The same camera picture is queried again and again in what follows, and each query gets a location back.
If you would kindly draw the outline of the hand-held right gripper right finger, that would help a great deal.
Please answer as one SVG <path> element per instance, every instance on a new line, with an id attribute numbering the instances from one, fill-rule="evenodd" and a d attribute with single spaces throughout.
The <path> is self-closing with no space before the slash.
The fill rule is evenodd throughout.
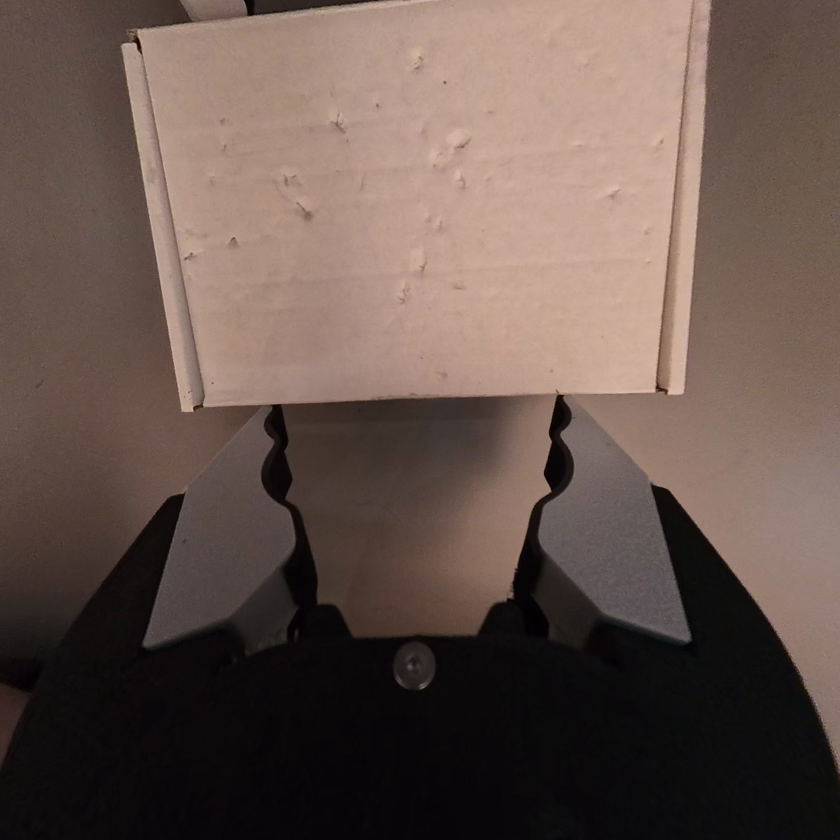
<path id="1" fill-rule="evenodd" d="M 529 635 L 577 648 L 608 625 L 679 647 L 691 633 L 647 475 L 575 399 L 558 395 L 512 599 Z"/>

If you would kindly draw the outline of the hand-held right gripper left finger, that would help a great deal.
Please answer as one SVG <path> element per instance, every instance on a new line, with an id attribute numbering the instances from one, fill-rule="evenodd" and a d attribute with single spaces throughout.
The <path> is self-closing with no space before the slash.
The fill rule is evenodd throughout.
<path id="1" fill-rule="evenodd" d="M 145 649 L 214 631 L 245 650 L 294 637 L 317 603 L 318 573 L 287 498 L 287 447 L 281 407 L 261 407 L 186 489 Z"/>

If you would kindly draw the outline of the white cardboard box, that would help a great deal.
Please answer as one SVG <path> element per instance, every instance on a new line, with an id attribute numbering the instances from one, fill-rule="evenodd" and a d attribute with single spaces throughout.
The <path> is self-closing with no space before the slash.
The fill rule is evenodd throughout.
<path id="1" fill-rule="evenodd" d="M 121 46 L 184 412 L 682 394 L 711 2 L 370 2 Z"/>

